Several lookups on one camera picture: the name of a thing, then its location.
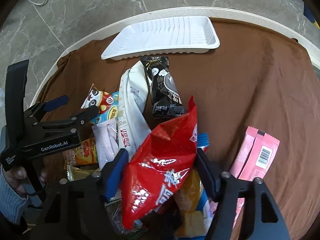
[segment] tray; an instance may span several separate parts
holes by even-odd
[[[166,53],[205,53],[220,41],[208,17],[170,17],[125,27],[104,50],[101,59],[119,60]]]

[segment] white snack package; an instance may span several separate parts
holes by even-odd
[[[116,118],[109,119],[92,126],[100,170],[102,170],[107,162],[113,161],[119,151],[119,147],[116,142],[116,127]]]
[[[119,88],[119,148],[128,151],[129,160],[151,132],[142,115],[147,97],[144,66],[138,61],[122,75]]]

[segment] black snack package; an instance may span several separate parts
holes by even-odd
[[[184,109],[169,73],[168,57],[142,57],[150,84],[152,115],[154,118],[174,118],[184,114]]]

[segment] person's hand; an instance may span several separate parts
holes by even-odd
[[[3,170],[3,175],[5,180],[8,182],[10,187],[20,196],[20,197],[26,197],[27,194],[21,184],[21,180],[25,179],[27,177],[27,172],[23,167],[13,167],[9,171]],[[47,173],[43,170],[41,172],[41,175],[39,179],[43,182],[45,182],[45,179],[47,177]]]

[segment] brown tablecloth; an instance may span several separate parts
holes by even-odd
[[[212,19],[220,47],[205,54],[170,54],[170,72],[184,106],[190,95],[198,106],[198,130],[209,134],[208,156],[228,170],[248,126],[280,140],[265,176],[292,239],[310,228],[320,211],[320,86],[307,51],[296,41],[244,22]],[[58,120],[76,113],[94,82],[113,93],[121,74],[139,59],[101,60],[115,36],[91,41],[58,62],[40,101],[62,95],[69,103],[45,116]],[[148,99],[144,116],[154,128]],[[91,136],[89,126],[83,139]],[[63,158],[47,159],[58,179]],[[232,239],[239,231],[237,223]]]

